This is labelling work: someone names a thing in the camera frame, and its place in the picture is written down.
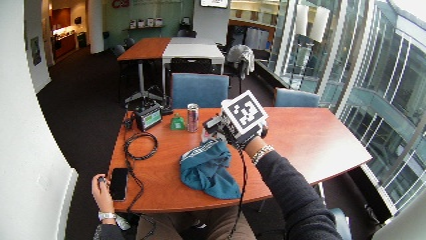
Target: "bracelet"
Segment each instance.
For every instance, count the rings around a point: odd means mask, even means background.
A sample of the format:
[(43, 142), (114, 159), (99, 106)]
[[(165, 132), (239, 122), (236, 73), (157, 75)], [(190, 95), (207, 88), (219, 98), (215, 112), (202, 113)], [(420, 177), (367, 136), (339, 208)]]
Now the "bracelet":
[(260, 160), (260, 158), (264, 156), (266, 153), (274, 151), (274, 147), (270, 145), (263, 146), (254, 154), (254, 156), (251, 157), (251, 163), (255, 164), (258, 163), (258, 160)]

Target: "handheld device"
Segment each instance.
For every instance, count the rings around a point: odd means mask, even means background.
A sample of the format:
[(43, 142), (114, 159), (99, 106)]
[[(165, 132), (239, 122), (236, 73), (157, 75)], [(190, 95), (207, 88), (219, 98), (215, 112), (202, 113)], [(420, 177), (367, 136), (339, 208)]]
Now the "handheld device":
[(125, 200), (125, 192), (127, 187), (127, 173), (129, 170), (126, 168), (114, 168), (111, 170), (109, 193), (111, 196), (111, 200), (114, 201)]
[(248, 90), (232, 100), (222, 101), (221, 105), (221, 113), (202, 124), (207, 134), (222, 141), (238, 140), (239, 143), (254, 134), (266, 136), (267, 114)]

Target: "white table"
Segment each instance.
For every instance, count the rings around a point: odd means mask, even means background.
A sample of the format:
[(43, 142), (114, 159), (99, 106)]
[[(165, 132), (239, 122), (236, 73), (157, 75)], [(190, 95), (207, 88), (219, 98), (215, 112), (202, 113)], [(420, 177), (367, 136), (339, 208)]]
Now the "white table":
[(221, 65), (221, 74), (223, 73), (224, 56), (218, 50), (215, 44), (210, 44), (205, 39), (197, 38), (171, 38), (162, 53), (162, 90), (165, 93), (165, 65), (170, 64), (171, 58), (209, 58), (211, 64)]
[(207, 38), (174, 37), (169, 44), (205, 44), (215, 45), (214, 41)]

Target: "drink can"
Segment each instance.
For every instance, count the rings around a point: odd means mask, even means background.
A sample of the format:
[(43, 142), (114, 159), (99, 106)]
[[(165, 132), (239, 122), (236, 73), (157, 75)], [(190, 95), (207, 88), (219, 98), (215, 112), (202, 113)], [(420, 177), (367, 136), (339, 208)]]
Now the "drink can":
[(187, 132), (197, 132), (198, 130), (198, 105), (187, 104)]

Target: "blue cloth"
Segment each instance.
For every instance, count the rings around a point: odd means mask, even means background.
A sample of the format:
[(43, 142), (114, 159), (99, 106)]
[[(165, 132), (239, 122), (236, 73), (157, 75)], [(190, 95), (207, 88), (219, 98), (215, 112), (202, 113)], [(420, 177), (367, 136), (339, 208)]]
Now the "blue cloth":
[(239, 198), (239, 186), (226, 171), (228, 162), (226, 143), (207, 140), (181, 156), (181, 181), (218, 199)]

